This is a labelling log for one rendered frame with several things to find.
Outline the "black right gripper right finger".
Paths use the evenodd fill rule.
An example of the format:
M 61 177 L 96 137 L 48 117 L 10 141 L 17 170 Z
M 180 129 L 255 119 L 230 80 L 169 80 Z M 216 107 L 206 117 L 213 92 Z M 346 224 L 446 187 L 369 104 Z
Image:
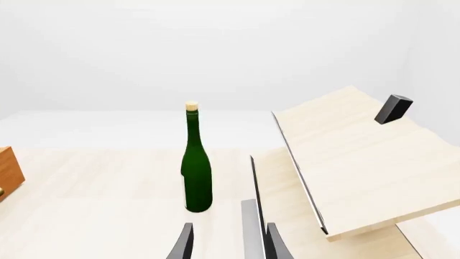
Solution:
M 267 259 L 294 259 L 273 222 L 267 224 L 266 241 Z

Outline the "green glass wine bottle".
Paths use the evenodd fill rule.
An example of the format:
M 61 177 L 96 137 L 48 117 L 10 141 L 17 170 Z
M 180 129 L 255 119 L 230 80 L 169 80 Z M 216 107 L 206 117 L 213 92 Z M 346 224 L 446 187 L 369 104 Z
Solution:
M 201 142 L 198 103 L 185 103 L 187 144 L 180 172 L 185 191 L 185 208 L 192 213 L 209 209 L 213 202 L 211 164 Z

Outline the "black block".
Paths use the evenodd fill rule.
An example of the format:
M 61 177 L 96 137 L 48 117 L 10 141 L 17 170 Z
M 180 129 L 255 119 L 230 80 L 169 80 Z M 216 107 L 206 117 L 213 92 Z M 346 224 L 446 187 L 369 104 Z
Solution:
M 387 124 L 388 122 L 398 120 L 404 116 L 412 103 L 412 99 L 397 94 L 391 94 L 374 120 L 379 124 Z

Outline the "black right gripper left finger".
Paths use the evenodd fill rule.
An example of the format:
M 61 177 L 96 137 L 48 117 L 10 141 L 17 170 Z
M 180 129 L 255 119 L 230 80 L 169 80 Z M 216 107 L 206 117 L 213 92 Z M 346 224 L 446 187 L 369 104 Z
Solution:
M 183 226 L 178 240 L 166 259 L 191 259 L 194 243 L 194 229 L 191 222 L 187 222 Z

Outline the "pale wooden wine rack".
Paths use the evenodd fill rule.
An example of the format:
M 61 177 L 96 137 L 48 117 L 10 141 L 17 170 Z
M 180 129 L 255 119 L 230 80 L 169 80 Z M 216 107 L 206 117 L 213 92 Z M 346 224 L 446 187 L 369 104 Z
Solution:
M 264 222 L 294 259 L 460 259 L 427 215 L 460 209 L 460 147 L 347 86 L 273 112 L 284 145 L 252 157 Z

